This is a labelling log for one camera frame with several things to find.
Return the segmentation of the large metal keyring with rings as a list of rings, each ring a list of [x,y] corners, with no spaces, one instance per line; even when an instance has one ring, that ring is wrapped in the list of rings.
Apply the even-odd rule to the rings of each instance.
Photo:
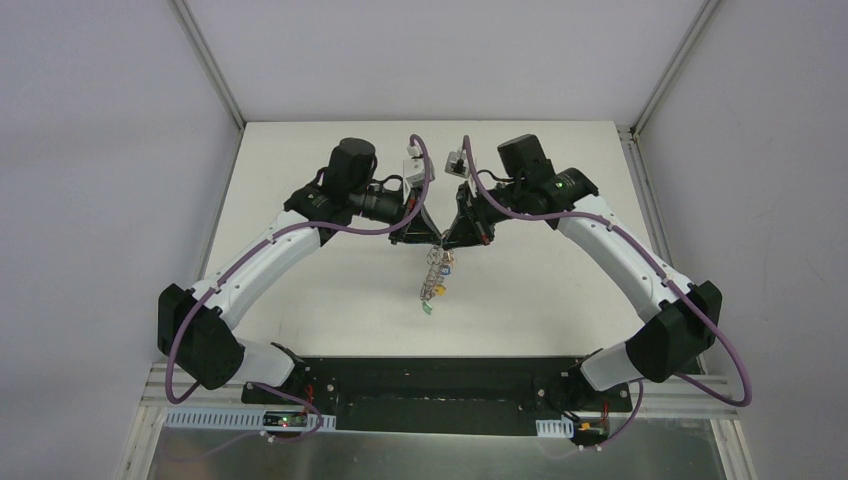
[[[443,275],[441,269],[443,265],[450,265],[453,271],[453,267],[456,264],[456,258],[452,250],[446,250],[441,246],[433,246],[427,253],[426,261],[428,270],[422,282],[419,295],[422,302],[429,302],[434,297],[440,297],[434,292],[434,287],[436,285],[443,285],[447,291],[445,281],[452,273],[450,275]]]

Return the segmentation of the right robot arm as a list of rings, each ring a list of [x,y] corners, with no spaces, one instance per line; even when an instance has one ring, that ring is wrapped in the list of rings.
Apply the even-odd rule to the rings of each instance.
[[[663,382],[714,345],[722,295],[712,283],[695,285],[649,252],[619,223],[585,174],[554,169],[535,135],[514,138],[497,151],[507,179],[492,189],[478,183],[468,138],[451,154],[467,179],[457,189],[457,215],[443,248],[486,246],[494,240],[496,224],[506,220],[545,222],[589,255],[644,323],[629,339],[568,370],[573,405],[593,409],[608,389],[632,380]]]

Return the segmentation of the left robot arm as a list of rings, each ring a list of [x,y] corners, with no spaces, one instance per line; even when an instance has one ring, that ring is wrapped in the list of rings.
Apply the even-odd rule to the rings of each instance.
[[[413,134],[397,190],[375,180],[376,149],[348,137],[332,149],[326,166],[284,202],[262,234],[224,266],[188,288],[166,287],[158,298],[157,346],[166,356],[165,385],[181,368],[207,390],[230,381],[264,383],[281,404],[297,402],[305,378],[293,353],[270,342],[239,339],[234,331],[252,305],[307,256],[338,232],[389,235],[400,242],[423,218],[434,168],[423,139]]]

